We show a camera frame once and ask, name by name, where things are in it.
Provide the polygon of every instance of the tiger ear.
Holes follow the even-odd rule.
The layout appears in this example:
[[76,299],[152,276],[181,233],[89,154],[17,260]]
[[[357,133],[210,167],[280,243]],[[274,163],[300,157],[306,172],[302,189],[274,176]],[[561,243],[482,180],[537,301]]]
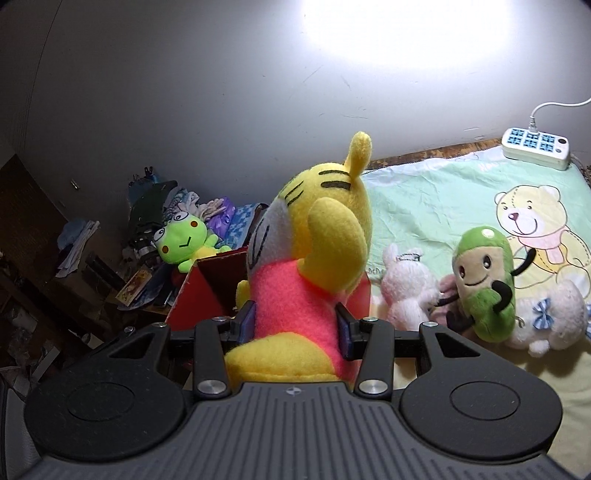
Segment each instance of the tiger ear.
[[371,157],[371,138],[364,132],[357,132],[351,140],[345,168],[352,179],[359,177],[368,166]]

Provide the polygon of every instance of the white rabbit plush toy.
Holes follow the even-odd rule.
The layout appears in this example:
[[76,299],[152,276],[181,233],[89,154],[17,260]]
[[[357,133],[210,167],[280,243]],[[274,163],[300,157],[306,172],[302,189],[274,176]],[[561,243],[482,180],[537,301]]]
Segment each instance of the white rabbit plush toy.
[[428,310],[440,297],[437,279],[421,263],[422,254],[416,248],[399,255],[395,244],[384,249],[381,290],[389,305],[387,320],[397,330],[418,331],[421,323],[429,321]]
[[579,289],[564,280],[541,298],[517,299],[515,328],[505,343],[539,358],[563,350],[587,334],[589,314]]

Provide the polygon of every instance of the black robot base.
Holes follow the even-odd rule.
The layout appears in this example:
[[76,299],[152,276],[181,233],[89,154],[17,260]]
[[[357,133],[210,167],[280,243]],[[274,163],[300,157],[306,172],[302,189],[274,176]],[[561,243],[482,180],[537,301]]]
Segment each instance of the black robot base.
[[[341,382],[246,383],[223,354],[254,331],[256,304],[194,330],[125,332],[41,384],[25,421],[43,459],[25,480],[573,479],[545,453],[556,393],[437,323],[397,332],[337,306],[340,349],[363,359]],[[393,390],[395,357],[418,377]],[[193,391],[168,379],[193,360]]]

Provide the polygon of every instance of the power strip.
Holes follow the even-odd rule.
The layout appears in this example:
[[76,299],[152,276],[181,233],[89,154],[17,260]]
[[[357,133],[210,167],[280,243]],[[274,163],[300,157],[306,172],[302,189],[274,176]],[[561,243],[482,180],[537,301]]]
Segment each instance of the power strip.
[[565,137],[516,127],[504,133],[501,144],[503,155],[513,160],[556,170],[566,170],[570,164],[570,144]]

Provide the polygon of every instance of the red box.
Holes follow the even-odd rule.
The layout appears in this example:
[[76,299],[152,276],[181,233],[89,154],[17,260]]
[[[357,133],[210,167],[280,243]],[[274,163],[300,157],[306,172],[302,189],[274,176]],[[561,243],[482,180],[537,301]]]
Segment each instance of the red box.
[[[236,286],[246,280],[246,247],[197,260],[184,279],[166,323],[187,330],[201,320],[235,315]],[[371,298],[369,278],[363,278],[346,307],[355,318],[367,317]]]

